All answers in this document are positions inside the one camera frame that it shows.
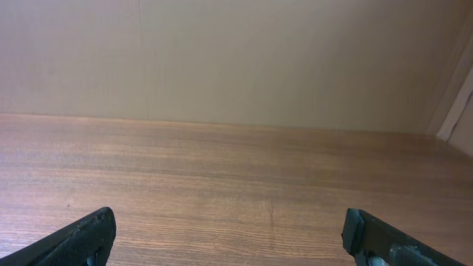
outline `black object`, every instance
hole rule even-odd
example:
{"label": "black object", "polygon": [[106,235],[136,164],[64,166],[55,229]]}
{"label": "black object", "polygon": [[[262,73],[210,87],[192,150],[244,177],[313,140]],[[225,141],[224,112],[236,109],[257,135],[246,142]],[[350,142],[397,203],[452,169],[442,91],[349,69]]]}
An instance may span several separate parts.
{"label": "black object", "polygon": [[116,231],[113,211],[104,207],[0,259],[0,265],[104,266]]}
{"label": "black object", "polygon": [[347,210],[341,238],[357,266],[463,265],[358,209]]}

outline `beige wall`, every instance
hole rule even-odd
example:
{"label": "beige wall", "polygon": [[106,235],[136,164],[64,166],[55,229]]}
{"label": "beige wall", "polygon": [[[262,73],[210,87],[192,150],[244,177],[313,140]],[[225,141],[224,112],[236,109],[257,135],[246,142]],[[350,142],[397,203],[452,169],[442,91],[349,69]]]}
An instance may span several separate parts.
{"label": "beige wall", "polygon": [[472,4],[3,0],[0,112],[425,132]]}
{"label": "beige wall", "polygon": [[473,157],[473,102],[472,98],[463,110],[449,143]]}

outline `wooden floor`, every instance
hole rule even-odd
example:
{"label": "wooden floor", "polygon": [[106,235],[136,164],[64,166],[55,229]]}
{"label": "wooden floor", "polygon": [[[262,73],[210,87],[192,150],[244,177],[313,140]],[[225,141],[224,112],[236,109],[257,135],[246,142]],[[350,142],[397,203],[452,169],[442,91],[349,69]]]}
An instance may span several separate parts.
{"label": "wooden floor", "polygon": [[0,115],[0,256],[102,206],[108,265],[354,265],[349,207],[473,264],[473,163],[434,137]]}

